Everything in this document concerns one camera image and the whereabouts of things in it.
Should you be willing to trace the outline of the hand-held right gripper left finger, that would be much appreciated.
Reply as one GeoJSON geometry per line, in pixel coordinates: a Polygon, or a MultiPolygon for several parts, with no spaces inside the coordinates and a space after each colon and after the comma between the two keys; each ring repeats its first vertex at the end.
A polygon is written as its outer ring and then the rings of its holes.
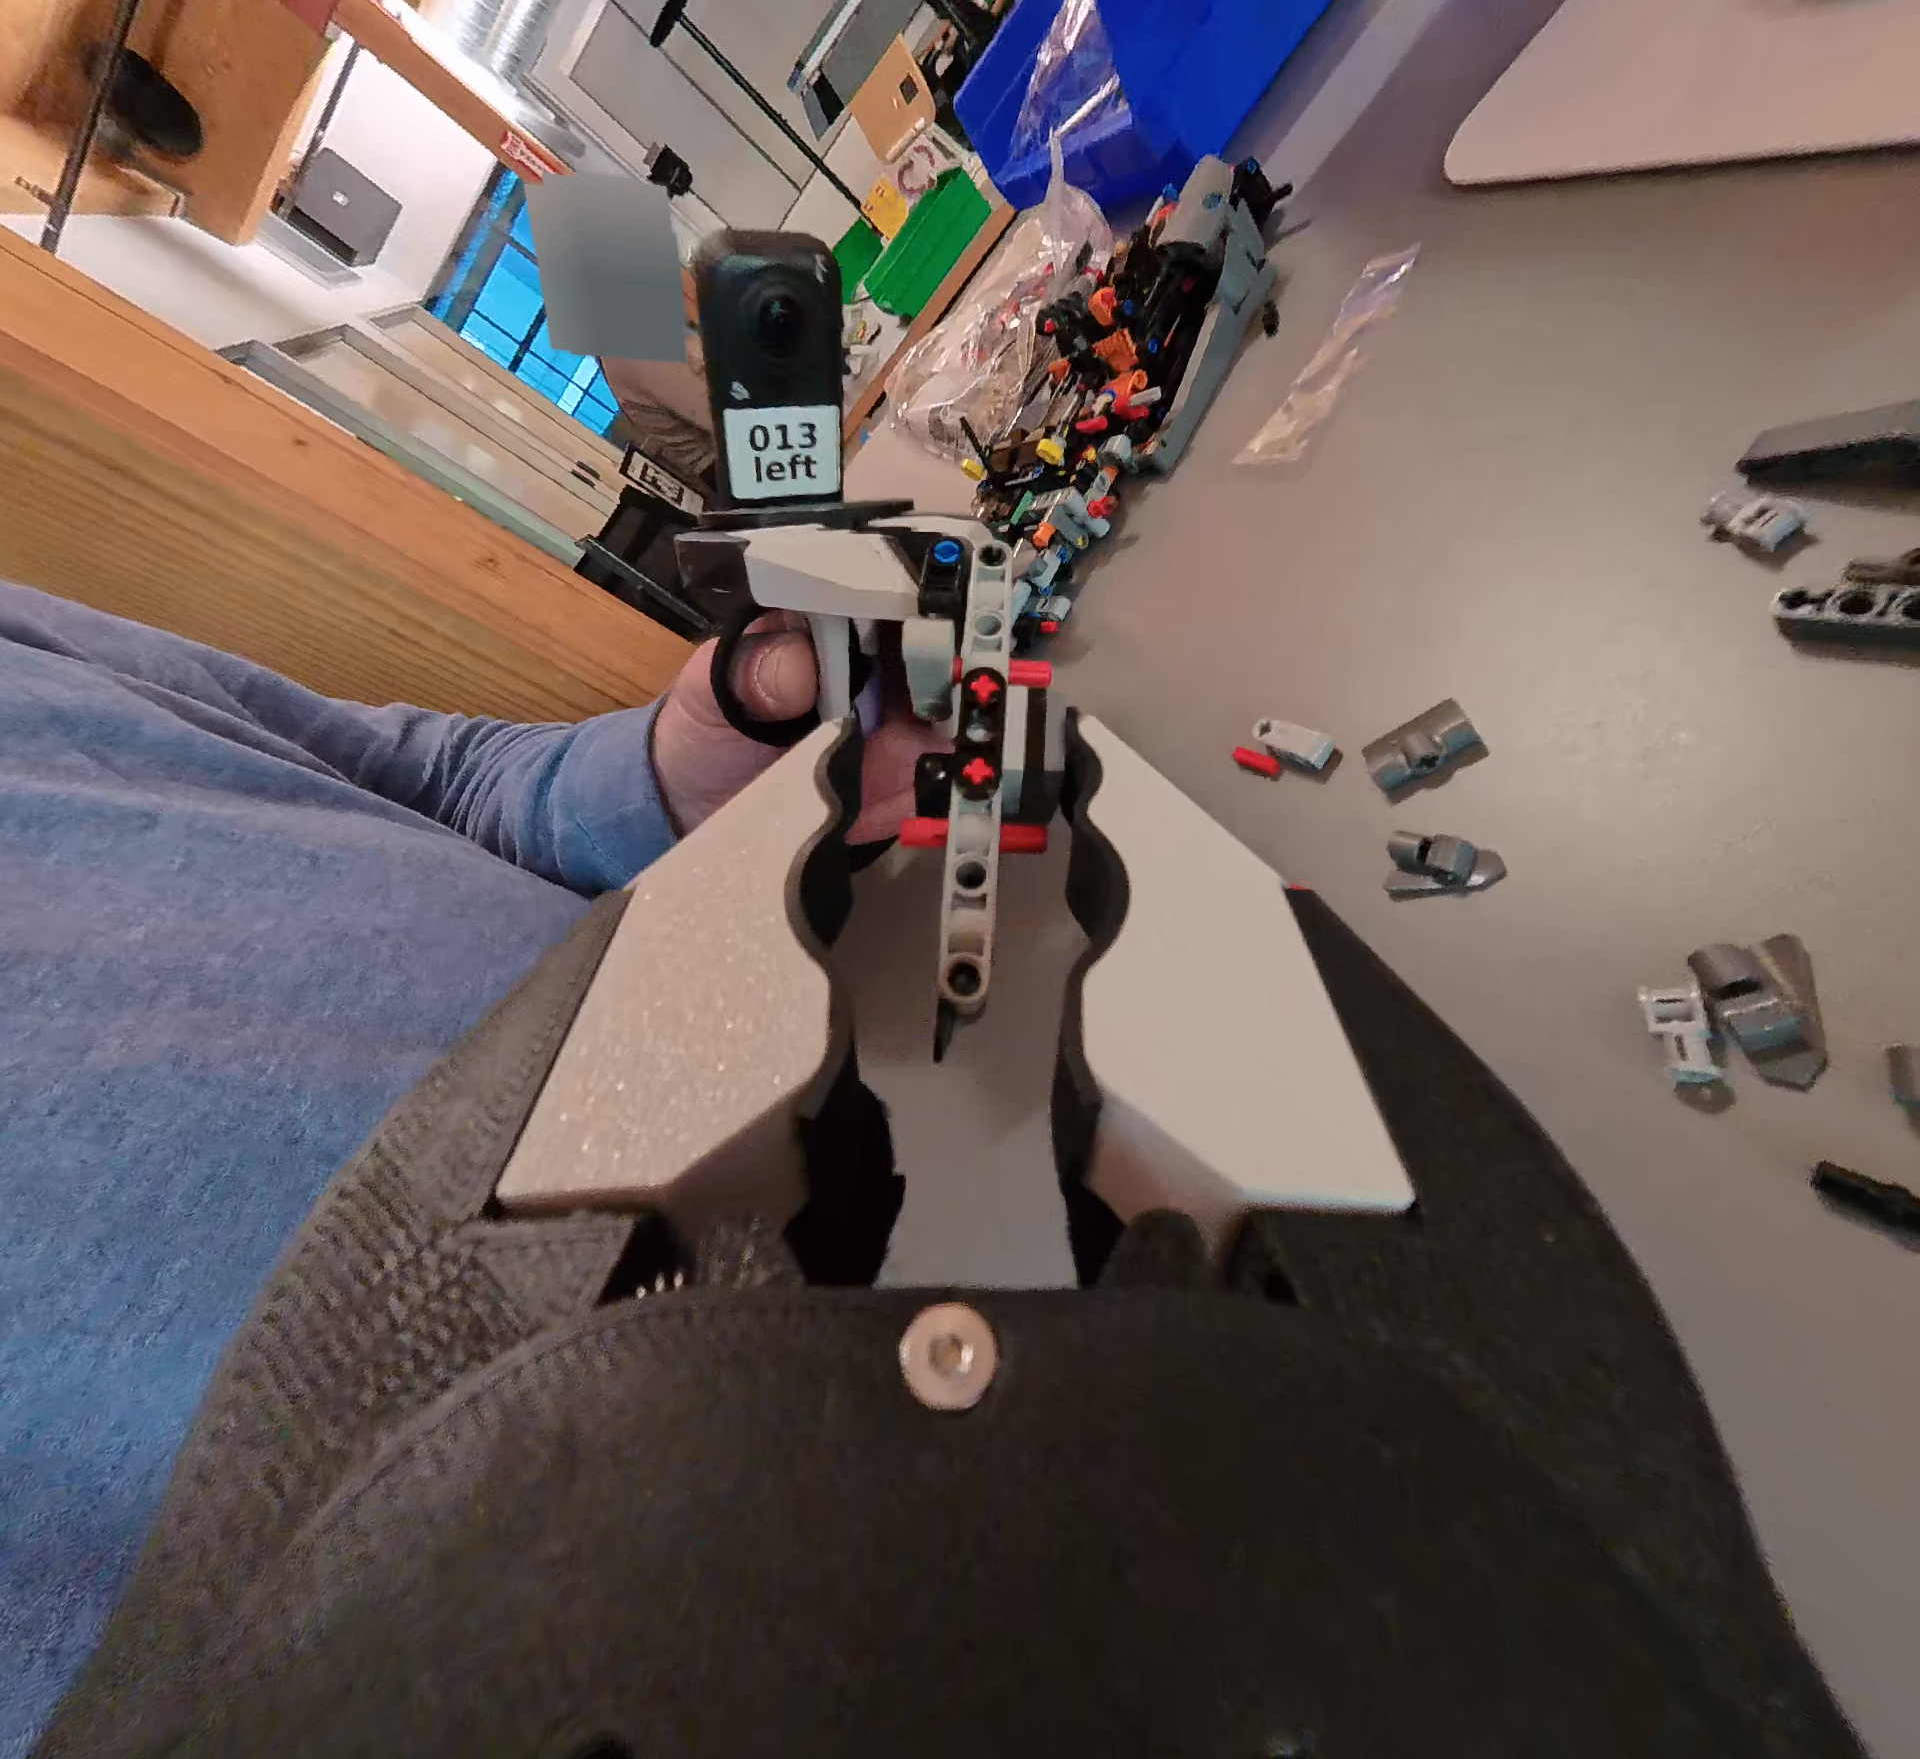
{"type": "Polygon", "coordinates": [[[904,1180],[833,945],[862,732],[820,726],[651,864],[492,1191],[509,1219],[767,1221],[817,1284],[871,1284],[904,1180]]]}

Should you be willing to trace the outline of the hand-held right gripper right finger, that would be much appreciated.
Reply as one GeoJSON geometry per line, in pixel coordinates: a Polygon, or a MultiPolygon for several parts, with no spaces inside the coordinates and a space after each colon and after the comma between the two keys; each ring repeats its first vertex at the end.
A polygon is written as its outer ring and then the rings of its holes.
{"type": "Polygon", "coordinates": [[[1054,1149],[1076,1277],[1179,1214],[1205,1259],[1253,1214],[1416,1204],[1284,878],[1140,752],[1070,713],[1067,909],[1054,1149]]]}

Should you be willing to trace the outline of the lego beam assembly red pins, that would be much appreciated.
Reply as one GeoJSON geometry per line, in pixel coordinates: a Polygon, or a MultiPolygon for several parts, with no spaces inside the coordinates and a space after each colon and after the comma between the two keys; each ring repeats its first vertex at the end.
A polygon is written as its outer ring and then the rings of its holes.
{"type": "Polygon", "coordinates": [[[944,856],[934,1060],[985,1008],[993,980],[1001,866],[1047,849],[1067,770],[1067,705],[1054,669],[1017,656],[1017,562],[970,534],[964,579],[920,584],[919,616],[959,630],[949,743],[916,772],[916,814],[900,845],[944,856]]]}

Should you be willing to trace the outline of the person's left forearm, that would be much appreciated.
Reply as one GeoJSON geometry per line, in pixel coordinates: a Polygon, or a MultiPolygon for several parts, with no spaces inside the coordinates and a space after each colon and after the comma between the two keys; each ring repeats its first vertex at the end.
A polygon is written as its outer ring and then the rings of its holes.
{"type": "Polygon", "coordinates": [[[350,784],[594,897],[681,837],[656,769],[659,705],[583,722],[507,722],[329,702],[305,746],[350,784]]]}

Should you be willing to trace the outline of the partly built lego car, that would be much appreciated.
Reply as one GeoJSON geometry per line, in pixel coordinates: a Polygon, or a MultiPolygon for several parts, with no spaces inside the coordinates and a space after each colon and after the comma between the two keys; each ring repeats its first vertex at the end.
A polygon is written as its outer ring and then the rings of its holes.
{"type": "Polygon", "coordinates": [[[1015,647],[1067,623],[1079,576],[1130,490],[1174,472],[1253,333],[1280,325],[1296,186],[1253,157],[1205,156],[1101,268],[1043,307],[1013,421],[962,421],[974,515],[1015,555],[1015,647]]]}

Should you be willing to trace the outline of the dark grey double-pin lego connector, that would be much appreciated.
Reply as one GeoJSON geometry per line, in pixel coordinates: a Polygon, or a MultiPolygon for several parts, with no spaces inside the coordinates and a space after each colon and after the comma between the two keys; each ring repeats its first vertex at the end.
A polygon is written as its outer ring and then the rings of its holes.
{"type": "Polygon", "coordinates": [[[1446,699],[1367,740],[1361,758],[1370,781],[1384,796],[1397,796],[1446,778],[1454,767],[1484,752],[1487,740],[1475,721],[1458,700],[1446,699]]]}

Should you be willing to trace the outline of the light grey lego joint connector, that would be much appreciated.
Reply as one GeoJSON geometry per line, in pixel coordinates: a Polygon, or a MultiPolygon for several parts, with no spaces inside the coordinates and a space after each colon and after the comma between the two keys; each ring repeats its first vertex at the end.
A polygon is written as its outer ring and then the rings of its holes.
{"type": "Polygon", "coordinates": [[[1639,1008],[1677,1091],[1724,1088],[1726,1073],[1700,987],[1641,987],[1639,1008]]]}
{"type": "Polygon", "coordinates": [[[1741,488],[1712,496],[1700,512],[1700,523],[1717,541],[1767,559],[1807,536],[1807,517],[1799,506],[1741,488]]]}

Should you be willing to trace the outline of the black lego axle pin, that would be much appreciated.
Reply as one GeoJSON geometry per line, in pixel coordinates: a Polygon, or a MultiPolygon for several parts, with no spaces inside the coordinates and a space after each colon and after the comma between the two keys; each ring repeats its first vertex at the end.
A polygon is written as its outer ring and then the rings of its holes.
{"type": "Polygon", "coordinates": [[[1914,1189],[1830,1160],[1811,1167],[1810,1186],[1836,1214],[1919,1249],[1920,1201],[1914,1189]]]}

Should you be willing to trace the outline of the dark grey L-shaped lego beam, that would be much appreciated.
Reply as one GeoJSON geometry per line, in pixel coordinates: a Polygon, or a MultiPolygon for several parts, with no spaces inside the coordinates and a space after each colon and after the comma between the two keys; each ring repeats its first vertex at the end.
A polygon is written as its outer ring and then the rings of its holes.
{"type": "Polygon", "coordinates": [[[1774,623],[1797,647],[1919,662],[1919,585],[1839,582],[1834,588],[1786,588],[1771,604],[1774,623]]]}

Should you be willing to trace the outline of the dark grey curved lego panel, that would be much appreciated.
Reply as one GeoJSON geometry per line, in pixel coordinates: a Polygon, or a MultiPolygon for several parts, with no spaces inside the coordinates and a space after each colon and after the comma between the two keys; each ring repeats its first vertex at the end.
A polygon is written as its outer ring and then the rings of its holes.
{"type": "Polygon", "coordinates": [[[1736,459],[1752,485],[1919,483],[1919,399],[1763,429],[1736,459]]]}

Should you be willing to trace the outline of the person's left hand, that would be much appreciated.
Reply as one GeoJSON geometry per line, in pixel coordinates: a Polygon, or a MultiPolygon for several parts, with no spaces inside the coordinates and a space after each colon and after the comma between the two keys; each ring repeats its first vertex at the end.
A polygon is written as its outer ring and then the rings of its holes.
{"type": "MultiPolygon", "coordinates": [[[[756,618],[734,643],[728,696],[715,692],[718,643],[689,659],[659,702],[654,764],[659,796],[681,834],[702,826],[767,772],[794,743],[821,726],[820,662],[807,621],[798,614],[756,618]]],[[[859,814],[849,847],[897,837],[916,814],[920,760],[946,749],[934,726],[912,713],[900,676],[870,685],[862,716],[859,814]]]]}

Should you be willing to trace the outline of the wooden desk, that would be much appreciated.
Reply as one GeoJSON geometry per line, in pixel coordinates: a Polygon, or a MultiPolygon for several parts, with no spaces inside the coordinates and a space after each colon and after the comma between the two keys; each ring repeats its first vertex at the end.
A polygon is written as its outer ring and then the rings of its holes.
{"type": "Polygon", "coordinates": [[[1004,232],[1017,218],[1013,208],[997,190],[986,192],[989,220],[973,237],[966,251],[954,261],[949,274],[937,285],[934,292],[912,322],[894,319],[881,330],[880,346],[886,356],[867,375],[853,378],[847,386],[843,405],[843,452],[852,454],[867,428],[870,418],[888,398],[890,386],[900,374],[900,363],[924,338],[934,332],[949,314],[949,309],[962,296],[980,266],[993,257],[1004,232]]]}

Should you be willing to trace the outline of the large clear plastic bag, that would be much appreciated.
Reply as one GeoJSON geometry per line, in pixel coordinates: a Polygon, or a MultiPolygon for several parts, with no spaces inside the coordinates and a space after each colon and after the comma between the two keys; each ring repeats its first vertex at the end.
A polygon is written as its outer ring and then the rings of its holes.
{"type": "Polygon", "coordinates": [[[1091,193],[1054,172],[1042,203],[904,357],[888,393],[888,425],[949,459],[1003,441],[1027,403],[1027,388],[1059,356],[1042,340],[1043,307],[1090,290],[1111,244],[1091,193]]]}

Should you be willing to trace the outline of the cardboard box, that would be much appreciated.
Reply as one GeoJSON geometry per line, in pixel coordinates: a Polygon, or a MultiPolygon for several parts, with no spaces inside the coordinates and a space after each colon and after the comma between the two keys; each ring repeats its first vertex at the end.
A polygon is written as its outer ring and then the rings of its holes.
{"type": "Polygon", "coordinates": [[[849,101],[852,122],[880,163],[897,161],[938,122],[933,84],[897,34],[849,101]]]}

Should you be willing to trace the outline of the blue window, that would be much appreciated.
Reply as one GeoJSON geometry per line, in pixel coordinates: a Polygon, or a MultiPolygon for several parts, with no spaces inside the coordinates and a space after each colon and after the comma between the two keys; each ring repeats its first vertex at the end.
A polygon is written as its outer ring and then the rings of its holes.
{"type": "Polygon", "coordinates": [[[560,349],[546,332],[524,197],[524,181],[507,165],[497,165],[424,307],[512,380],[580,425],[616,442],[617,402],[600,362],[560,349]]]}

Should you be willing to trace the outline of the small clear plastic bag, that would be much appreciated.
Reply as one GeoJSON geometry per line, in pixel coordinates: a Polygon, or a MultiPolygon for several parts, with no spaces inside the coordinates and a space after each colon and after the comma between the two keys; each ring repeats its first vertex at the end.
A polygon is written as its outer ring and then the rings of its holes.
{"type": "Polygon", "coordinates": [[[1423,247],[1414,244],[1363,264],[1318,351],[1267,421],[1236,452],[1236,468],[1277,468],[1307,454],[1314,436],[1327,425],[1361,371],[1373,332],[1402,304],[1421,257],[1423,247]]]}

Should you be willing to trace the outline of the person's blue sweater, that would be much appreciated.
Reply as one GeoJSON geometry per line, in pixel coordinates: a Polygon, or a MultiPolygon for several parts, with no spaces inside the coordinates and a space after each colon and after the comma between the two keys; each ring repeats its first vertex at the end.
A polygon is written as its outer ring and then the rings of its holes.
{"type": "Polygon", "coordinates": [[[293,1229],[598,897],[350,784],[329,702],[5,585],[5,1755],[293,1229]]]}

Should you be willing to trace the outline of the blue storage bin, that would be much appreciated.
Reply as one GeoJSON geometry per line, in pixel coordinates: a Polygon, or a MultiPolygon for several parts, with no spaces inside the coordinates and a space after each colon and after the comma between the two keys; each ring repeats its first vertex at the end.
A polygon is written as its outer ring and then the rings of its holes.
{"type": "MultiPolygon", "coordinates": [[[[1240,125],[1329,6],[1331,0],[1098,0],[1131,130],[1073,153],[1056,145],[1045,172],[1007,181],[973,152],[1019,210],[1042,203],[1057,152],[1072,186],[1090,192],[1100,210],[1120,212],[1180,186],[1201,157],[1228,153],[1240,125]]],[[[954,115],[968,139],[956,100],[954,115]]]]}

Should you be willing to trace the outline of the black round lamp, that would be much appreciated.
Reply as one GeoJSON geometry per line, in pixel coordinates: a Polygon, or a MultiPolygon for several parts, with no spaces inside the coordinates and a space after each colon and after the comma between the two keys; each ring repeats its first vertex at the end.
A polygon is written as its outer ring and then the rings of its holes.
{"type": "Polygon", "coordinates": [[[108,51],[108,44],[95,42],[83,53],[92,80],[112,66],[98,143],[117,159],[196,159],[204,149],[204,124],[194,104],[141,54],[121,48],[109,63],[108,51]]]}

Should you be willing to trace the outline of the grey wall box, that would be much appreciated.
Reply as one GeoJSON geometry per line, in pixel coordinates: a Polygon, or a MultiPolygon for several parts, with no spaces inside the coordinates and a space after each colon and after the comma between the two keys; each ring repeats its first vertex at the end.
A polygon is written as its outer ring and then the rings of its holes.
{"type": "Polygon", "coordinates": [[[374,264],[393,237],[401,201],[380,187],[337,149],[312,149],[276,216],[344,266],[374,264]]]}

